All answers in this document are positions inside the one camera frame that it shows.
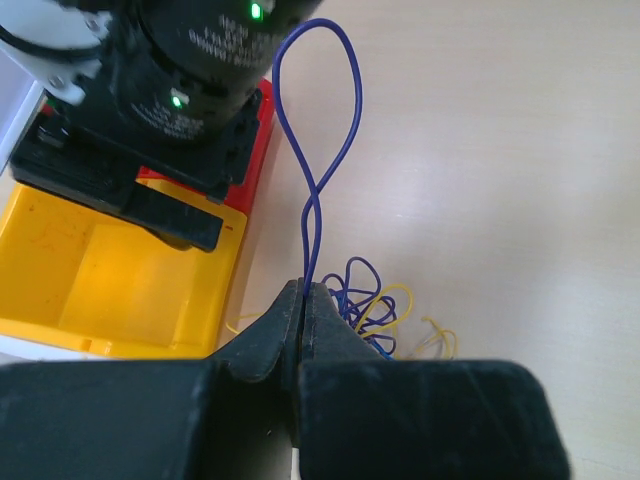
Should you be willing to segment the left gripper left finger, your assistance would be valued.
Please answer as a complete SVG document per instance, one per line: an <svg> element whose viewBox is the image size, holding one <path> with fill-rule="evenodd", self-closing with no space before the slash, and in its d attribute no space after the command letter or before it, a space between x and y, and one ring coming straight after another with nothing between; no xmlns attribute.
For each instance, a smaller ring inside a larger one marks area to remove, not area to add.
<svg viewBox="0 0 640 480"><path fill-rule="evenodd" d="M302 288L200 360L1 369L5 479L287 479Z"/></svg>

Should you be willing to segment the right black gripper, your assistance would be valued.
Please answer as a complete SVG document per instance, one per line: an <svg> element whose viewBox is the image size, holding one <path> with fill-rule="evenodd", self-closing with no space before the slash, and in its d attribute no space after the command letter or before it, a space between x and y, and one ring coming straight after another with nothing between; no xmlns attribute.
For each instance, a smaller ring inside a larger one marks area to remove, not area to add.
<svg viewBox="0 0 640 480"><path fill-rule="evenodd" d="M259 83L314 1L114 1L101 68L63 102L73 131L223 200L244 182ZM134 183L120 218L172 248L213 251L223 220Z"/></svg>

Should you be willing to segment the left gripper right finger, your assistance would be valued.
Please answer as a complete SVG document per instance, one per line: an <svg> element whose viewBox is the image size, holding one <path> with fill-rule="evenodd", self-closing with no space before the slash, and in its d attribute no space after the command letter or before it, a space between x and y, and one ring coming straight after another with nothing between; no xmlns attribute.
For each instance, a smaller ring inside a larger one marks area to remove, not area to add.
<svg viewBox="0 0 640 480"><path fill-rule="evenodd" d="M305 479L566 479L545 391L504 360L391 361L339 316L305 303L298 376Z"/></svg>

